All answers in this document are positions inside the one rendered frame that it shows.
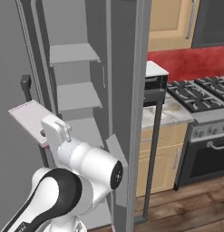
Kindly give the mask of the black toaster oven white top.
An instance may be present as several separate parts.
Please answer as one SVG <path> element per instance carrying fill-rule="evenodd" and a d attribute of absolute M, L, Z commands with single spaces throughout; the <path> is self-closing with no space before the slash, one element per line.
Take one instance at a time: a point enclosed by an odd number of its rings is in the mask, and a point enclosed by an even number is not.
<path fill-rule="evenodd" d="M 153 61 L 146 64 L 143 106 L 149 107 L 164 101 L 169 73 Z"/>

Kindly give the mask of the grey freezer shelf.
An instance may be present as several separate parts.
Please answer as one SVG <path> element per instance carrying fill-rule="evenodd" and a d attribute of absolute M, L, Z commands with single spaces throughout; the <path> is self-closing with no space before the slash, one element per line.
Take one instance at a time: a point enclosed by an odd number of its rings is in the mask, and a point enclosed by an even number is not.
<path fill-rule="evenodd" d="M 57 101 L 59 111 L 102 106 L 91 82 L 59 85 L 57 87 Z"/>
<path fill-rule="evenodd" d="M 80 61 L 96 61 L 101 59 L 88 43 L 62 44 L 50 47 L 50 65 Z"/>

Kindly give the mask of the tan wall cupboard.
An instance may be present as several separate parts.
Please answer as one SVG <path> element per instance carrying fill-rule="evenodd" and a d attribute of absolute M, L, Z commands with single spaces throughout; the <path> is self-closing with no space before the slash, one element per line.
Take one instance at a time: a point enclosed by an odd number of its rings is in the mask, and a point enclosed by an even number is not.
<path fill-rule="evenodd" d="M 148 51 L 191 48 L 200 0 L 151 0 Z"/>

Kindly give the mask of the pale pink ice cube tray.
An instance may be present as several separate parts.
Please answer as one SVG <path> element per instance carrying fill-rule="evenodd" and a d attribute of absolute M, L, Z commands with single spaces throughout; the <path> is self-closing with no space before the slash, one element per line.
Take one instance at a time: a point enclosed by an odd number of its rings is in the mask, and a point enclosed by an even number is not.
<path fill-rule="evenodd" d="M 42 148 L 48 146 L 47 138 L 41 134 L 43 130 L 41 120 L 51 112 L 43 105 L 32 100 L 14 107 L 8 112 Z"/>

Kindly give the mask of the grey fridge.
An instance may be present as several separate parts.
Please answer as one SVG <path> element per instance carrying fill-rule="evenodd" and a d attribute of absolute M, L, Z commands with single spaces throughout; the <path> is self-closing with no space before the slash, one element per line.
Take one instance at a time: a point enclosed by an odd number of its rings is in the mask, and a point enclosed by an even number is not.
<path fill-rule="evenodd" d="M 72 135 L 123 164 L 121 185 L 93 212 L 89 230 L 132 232 L 151 0 L 15 0 L 31 64 L 32 96 Z M 50 47 L 89 44 L 101 61 L 50 65 Z M 91 82 L 101 107 L 59 111 L 59 85 Z"/>

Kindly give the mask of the tan lower cupboards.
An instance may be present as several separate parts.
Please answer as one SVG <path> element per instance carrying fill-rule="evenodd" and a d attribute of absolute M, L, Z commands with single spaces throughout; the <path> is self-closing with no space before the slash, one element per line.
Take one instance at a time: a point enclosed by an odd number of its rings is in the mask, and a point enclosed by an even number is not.
<path fill-rule="evenodd" d="M 151 193 L 172 189 L 188 124 L 161 126 L 156 150 Z M 136 196 L 145 195 L 153 130 L 141 131 Z"/>

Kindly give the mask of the grey freezer door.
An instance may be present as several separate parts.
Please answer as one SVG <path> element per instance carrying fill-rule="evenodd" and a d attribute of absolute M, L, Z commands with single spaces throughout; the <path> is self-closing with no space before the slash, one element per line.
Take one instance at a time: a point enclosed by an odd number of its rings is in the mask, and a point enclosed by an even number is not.
<path fill-rule="evenodd" d="M 15 0 L 0 0 L 0 231 L 24 204 L 43 166 L 36 141 L 9 114 L 25 103 L 20 85 L 32 72 Z"/>

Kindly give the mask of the dark grey range hood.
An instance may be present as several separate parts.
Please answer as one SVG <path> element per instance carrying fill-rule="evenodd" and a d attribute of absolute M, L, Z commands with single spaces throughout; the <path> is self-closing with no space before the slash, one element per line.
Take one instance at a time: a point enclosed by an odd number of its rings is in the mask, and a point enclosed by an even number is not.
<path fill-rule="evenodd" d="M 224 0 L 200 0 L 192 48 L 224 45 Z"/>

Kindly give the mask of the grey stove with black grates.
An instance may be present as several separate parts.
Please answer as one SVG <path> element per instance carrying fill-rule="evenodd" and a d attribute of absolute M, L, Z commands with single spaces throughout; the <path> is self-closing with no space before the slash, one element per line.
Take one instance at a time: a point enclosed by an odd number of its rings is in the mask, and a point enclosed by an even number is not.
<path fill-rule="evenodd" d="M 174 81 L 168 93 L 193 118 L 180 156 L 174 188 L 224 176 L 224 76 Z"/>

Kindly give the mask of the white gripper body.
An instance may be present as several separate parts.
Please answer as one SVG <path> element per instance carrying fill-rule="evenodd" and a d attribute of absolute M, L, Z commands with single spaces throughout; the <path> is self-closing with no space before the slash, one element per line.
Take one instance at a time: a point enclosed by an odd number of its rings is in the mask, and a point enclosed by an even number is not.
<path fill-rule="evenodd" d="M 41 124 L 51 151 L 57 151 L 65 141 L 65 123 L 55 115 L 49 114 L 42 119 Z"/>

